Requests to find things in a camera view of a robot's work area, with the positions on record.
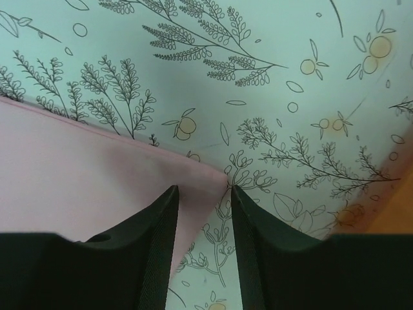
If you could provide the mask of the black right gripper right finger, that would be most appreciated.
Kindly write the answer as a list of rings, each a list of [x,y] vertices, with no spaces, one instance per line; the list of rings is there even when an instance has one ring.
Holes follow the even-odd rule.
[[[244,309],[411,309],[412,236],[318,240],[231,190]]]

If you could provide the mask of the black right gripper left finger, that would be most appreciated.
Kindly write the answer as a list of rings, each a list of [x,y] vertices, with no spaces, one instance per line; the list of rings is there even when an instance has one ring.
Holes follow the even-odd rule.
[[[1,235],[2,309],[164,309],[179,189],[85,242]]]

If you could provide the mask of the pink t shirt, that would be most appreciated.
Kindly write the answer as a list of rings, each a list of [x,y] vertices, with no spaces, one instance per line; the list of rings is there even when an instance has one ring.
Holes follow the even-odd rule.
[[[84,241],[179,189],[175,272],[227,176],[208,165],[8,98],[1,100],[1,230]]]

